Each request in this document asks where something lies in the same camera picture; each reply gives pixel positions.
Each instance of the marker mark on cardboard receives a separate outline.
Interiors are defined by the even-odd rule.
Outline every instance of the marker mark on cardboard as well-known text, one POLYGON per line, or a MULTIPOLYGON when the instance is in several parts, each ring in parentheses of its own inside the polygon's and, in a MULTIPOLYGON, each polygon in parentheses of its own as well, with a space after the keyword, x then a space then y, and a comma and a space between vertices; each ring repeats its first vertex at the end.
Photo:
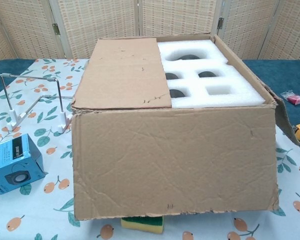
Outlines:
POLYGON ((174 208, 174 205, 172 204, 172 205, 169 205, 168 204, 168 206, 167 206, 167 209, 173 209, 174 208))
POLYGON ((157 100, 157 99, 161 99, 163 96, 165 96, 165 95, 167 95, 167 94, 163 94, 163 95, 161 95, 161 96, 155 96, 155 97, 153 97, 152 99, 150 99, 150 100, 148 100, 148 101, 146 101, 146 100, 143 100, 143 103, 145 104, 145 103, 150 103, 151 101, 153 101, 153 100, 157 100))

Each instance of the floral tablecloth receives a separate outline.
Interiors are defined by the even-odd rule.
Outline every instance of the floral tablecloth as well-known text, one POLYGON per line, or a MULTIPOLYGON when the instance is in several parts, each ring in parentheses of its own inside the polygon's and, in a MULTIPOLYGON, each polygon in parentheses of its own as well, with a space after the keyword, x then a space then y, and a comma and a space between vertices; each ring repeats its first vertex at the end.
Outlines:
MULTIPOLYGON (((22 73, 55 76, 61 94, 74 95, 86 59, 37 59, 22 73)), ((17 113, 40 95, 57 93, 56 84, 17 78, 7 86, 17 113)), ((71 99, 62 100, 67 113, 71 99)), ((0 240, 300 240, 300 148, 276 128, 279 205, 277 211, 166 216, 163 234, 122 228, 120 219, 78 221, 73 210, 71 126, 57 132, 57 98, 42 98, 19 127, 8 131, 9 107, 0 92, 0 142, 28 133, 43 155, 45 178, 0 195, 0 240)))

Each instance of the speaker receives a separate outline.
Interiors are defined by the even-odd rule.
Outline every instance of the speaker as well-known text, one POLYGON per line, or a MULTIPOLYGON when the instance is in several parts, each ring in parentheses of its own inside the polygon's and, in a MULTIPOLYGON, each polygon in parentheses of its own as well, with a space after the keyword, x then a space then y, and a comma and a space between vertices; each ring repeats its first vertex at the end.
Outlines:
POLYGON ((31 179, 29 171, 15 171, 4 177, 12 185, 19 185, 31 179))

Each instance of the styrofoam packaging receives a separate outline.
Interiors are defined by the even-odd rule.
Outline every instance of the styrofoam packaging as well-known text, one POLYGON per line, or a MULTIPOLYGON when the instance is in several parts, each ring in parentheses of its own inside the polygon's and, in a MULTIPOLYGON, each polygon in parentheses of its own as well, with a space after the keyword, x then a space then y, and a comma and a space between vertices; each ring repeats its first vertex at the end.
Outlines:
POLYGON ((225 64, 224 56, 212 41, 158 45, 169 89, 184 94, 184 97, 171 96, 173 108, 257 106, 265 102, 233 66, 225 64), (185 55, 204 59, 173 60, 185 55))
POLYGON ((195 55, 197 61, 206 63, 207 61, 217 61, 218 63, 227 63, 227 58, 214 45, 211 40, 194 41, 168 41, 158 43, 162 62, 178 63, 193 62, 194 60, 178 60, 186 55, 195 55))

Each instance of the metal hinge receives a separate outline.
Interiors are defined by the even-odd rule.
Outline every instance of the metal hinge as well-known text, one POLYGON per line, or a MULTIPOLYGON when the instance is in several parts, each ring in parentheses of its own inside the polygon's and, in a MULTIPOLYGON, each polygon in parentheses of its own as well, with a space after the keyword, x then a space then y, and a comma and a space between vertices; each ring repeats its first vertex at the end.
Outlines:
POLYGON ((224 20, 224 17, 219 17, 218 26, 216 27, 216 29, 222 29, 222 27, 224 26, 224 20))
POLYGON ((57 23, 52 23, 53 31, 55 35, 60 35, 59 27, 57 23))

